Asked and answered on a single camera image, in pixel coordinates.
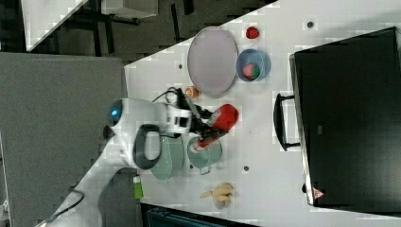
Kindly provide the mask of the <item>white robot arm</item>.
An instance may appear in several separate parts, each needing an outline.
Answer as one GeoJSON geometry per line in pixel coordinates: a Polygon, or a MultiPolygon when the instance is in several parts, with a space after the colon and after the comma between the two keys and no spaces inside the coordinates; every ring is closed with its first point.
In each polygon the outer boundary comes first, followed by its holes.
{"type": "Polygon", "coordinates": [[[163,93],[169,94],[176,96],[175,102],[117,100],[109,113],[112,135],[101,154],[57,211],[35,227],[101,227],[99,198],[116,172],[126,167],[147,170],[156,166],[164,136],[179,138],[192,132],[198,140],[191,150],[199,153],[226,135],[239,117],[230,104],[210,112],[194,104],[180,88],[171,87],[163,93]]]}

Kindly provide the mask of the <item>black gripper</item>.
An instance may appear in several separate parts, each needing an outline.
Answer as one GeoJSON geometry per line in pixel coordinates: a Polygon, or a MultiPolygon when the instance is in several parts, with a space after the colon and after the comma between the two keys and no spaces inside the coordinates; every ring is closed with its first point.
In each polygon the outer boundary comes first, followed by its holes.
{"type": "Polygon", "coordinates": [[[214,142],[220,137],[227,134],[227,131],[212,128],[203,122],[203,119],[210,117],[212,113],[201,106],[196,105],[193,101],[181,90],[176,90],[177,106],[180,109],[191,112],[190,132],[194,132],[201,142],[214,142]]]}

